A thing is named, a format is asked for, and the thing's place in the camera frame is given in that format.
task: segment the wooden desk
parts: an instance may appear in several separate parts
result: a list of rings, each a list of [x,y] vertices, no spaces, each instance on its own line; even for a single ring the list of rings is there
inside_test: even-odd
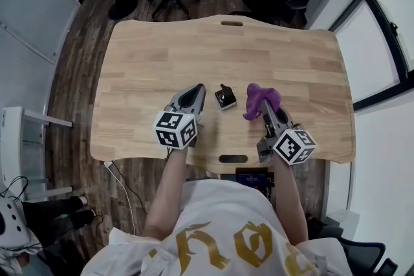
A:
[[[237,25],[222,25],[230,21]],[[204,125],[188,163],[214,173],[259,167],[261,117],[245,112],[250,82],[273,87],[294,122],[315,138],[314,158],[339,163],[354,158],[353,104],[333,33],[294,30],[241,16],[212,16],[170,23],[124,21],[112,33],[94,104],[91,154],[98,160],[164,158],[152,125],[178,91],[206,86]],[[214,92],[231,86],[237,105],[219,110]],[[221,164],[222,154],[245,154],[245,164]]]

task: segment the chair armrest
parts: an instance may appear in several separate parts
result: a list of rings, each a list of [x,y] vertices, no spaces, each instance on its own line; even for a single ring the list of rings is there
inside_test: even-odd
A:
[[[318,238],[340,238],[342,236],[343,229],[337,226],[325,226],[319,232]]]
[[[302,0],[285,0],[285,3],[293,10],[303,10],[308,5]]]

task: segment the purple octopus plush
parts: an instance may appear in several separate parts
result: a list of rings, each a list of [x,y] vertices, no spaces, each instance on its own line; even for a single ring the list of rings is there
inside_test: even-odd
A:
[[[263,99],[269,101],[274,112],[279,109],[282,101],[280,93],[272,87],[264,88],[256,83],[250,83],[247,87],[246,113],[243,114],[246,120],[252,121],[261,114],[260,105]]]

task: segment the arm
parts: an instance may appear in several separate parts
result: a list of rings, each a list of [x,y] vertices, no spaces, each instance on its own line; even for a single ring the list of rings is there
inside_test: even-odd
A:
[[[171,152],[141,236],[163,240],[172,233],[180,215],[181,191],[186,179],[187,152],[188,147],[182,151]]]
[[[276,215],[285,230],[289,242],[295,246],[308,240],[305,213],[299,199],[292,168],[276,153],[272,154],[274,185],[276,191]]]

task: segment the table leg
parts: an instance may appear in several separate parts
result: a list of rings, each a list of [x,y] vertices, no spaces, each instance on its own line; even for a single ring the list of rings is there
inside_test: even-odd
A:
[[[58,189],[28,193],[27,201],[48,198],[50,196],[64,195],[70,192],[73,192],[73,188],[71,186],[65,186],[65,187],[60,187]]]
[[[108,17],[111,20],[120,20],[132,13],[138,0],[115,0],[115,4],[111,6],[108,12]]]
[[[53,118],[51,116],[39,114],[36,112],[31,111],[30,109],[25,109],[23,113],[23,118],[25,120],[40,123],[43,125],[49,125],[49,123],[54,123],[58,125],[63,125],[65,127],[72,127],[72,122],[61,120],[58,118]]]

